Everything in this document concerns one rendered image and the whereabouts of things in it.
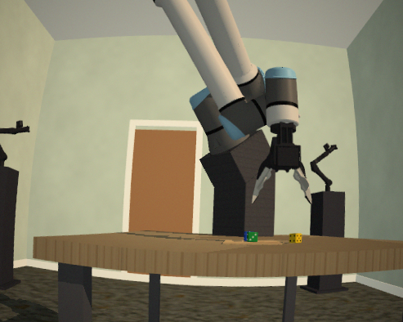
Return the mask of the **yellow die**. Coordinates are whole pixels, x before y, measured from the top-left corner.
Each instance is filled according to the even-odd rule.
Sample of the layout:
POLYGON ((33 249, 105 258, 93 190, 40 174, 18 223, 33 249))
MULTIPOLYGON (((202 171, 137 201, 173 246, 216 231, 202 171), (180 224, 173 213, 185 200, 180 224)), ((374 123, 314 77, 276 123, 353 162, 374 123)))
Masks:
POLYGON ((301 243, 302 234, 289 234, 289 242, 290 243, 301 243))

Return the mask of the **green die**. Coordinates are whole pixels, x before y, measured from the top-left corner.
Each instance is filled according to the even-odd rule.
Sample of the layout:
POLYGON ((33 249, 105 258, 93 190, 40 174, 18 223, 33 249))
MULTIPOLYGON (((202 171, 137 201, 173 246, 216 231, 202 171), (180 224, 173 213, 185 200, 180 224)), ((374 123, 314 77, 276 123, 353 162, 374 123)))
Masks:
POLYGON ((247 232, 247 242, 257 242, 257 232, 247 232))

